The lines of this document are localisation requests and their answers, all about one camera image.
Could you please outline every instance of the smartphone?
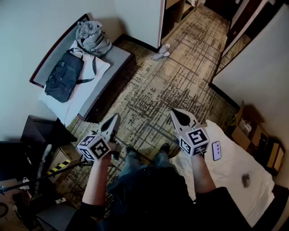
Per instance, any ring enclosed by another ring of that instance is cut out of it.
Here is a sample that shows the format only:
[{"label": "smartphone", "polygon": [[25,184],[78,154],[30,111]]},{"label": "smartphone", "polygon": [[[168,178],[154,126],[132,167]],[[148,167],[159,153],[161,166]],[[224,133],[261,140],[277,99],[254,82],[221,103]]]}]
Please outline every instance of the smartphone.
[{"label": "smartphone", "polygon": [[214,161],[217,161],[217,160],[221,159],[221,144],[220,144],[220,141],[212,143],[212,148],[213,148],[213,159],[214,159]]}]

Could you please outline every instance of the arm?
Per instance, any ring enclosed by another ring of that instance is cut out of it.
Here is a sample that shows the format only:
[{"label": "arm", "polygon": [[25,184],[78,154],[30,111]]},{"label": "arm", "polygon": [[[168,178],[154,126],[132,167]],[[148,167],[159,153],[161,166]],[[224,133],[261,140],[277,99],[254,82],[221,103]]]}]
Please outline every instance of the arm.
[{"label": "arm", "polygon": [[216,189],[204,158],[201,155],[191,157],[196,193],[208,193]]},{"label": "arm", "polygon": [[225,187],[216,188],[209,173],[205,159],[201,155],[194,155],[191,158],[194,175],[196,198],[199,201],[198,212],[209,217],[208,227],[210,229],[220,226],[223,230],[233,230],[238,224],[238,230],[251,229],[239,208],[231,198]]},{"label": "arm", "polygon": [[111,160],[108,154],[99,161],[95,161],[82,198],[82,209],[92,217],[102,218],[105,210],[105,197],[107,189],[107,171]]}]

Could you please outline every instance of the hand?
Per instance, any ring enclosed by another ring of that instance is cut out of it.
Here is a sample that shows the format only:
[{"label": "hand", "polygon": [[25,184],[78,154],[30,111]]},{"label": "hand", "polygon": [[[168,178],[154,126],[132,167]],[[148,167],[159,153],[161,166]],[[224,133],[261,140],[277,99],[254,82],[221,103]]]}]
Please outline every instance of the hand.
[{"label": "hand", "polygon": [[201,153],[191,156],[191,160],[192,161],[195,160],[195,159],[198,159],[198,158],[203,158],[204,159],[204,157],[203,157],[203,155]]},{"label": "hand", "polygon": [[101,158],[100,160],[98,160],[96,162],[109,164],[111,159],[112,159],[112,155],[110,153],[108,153],[103,158]]}]

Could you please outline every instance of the sleeve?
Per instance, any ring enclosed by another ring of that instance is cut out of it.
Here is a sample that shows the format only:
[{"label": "sleeve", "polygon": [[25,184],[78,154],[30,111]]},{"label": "sleeve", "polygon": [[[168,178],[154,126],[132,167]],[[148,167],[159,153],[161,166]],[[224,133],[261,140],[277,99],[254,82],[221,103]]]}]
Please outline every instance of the sleeve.
[{"label": "sleeve", "polygon": [[199,215],[212,228],[242,231],[251,229],[225,187],[196,194],[196,205]]},{"label": "sleeve", "polygon": [[91,205],[81,202],[81,210],[90,217],[103,219],[105,213],[105,206]]},{"label": "sleeve", "polygon": [[103,231],[109,228],[106,221],[96,222],[84,210],[77,209],[65,231]]}]

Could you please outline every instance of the floor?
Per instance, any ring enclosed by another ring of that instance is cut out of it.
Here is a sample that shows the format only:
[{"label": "floor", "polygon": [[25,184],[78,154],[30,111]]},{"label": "floor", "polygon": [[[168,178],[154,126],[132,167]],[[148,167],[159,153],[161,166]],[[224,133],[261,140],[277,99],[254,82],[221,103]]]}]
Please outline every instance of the floor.
[{"label": "floor", "polygon": [[[236,113],[208,86],[224,49],[228,22],[206,7],[190,12],[184,20],[167,41],[171,44],[168,58],[154,61],[151,58],[154,53],[137,44],[129,41],[117,44],[135,54],[139,68],[106,115],[106,118],[114,113],[121,115],[117,141],[122,146],[119,161],[112,161],[115,167],[109,168],[108,183],[123,168],[128,144],[138,150],[147,164],[163,143],[171,145],[170,156],[178,153],[170,108],[188,110],[199,122],[211,120],[222,129],[226,129]],[[76,118],[68,129],[79,141],[97,126]],[[89,166],[77,167],[57,183],[57,191],[75,207],[80,206],[89,171]],[[111,202],[111,196],[107,195],[108,207]]]}]

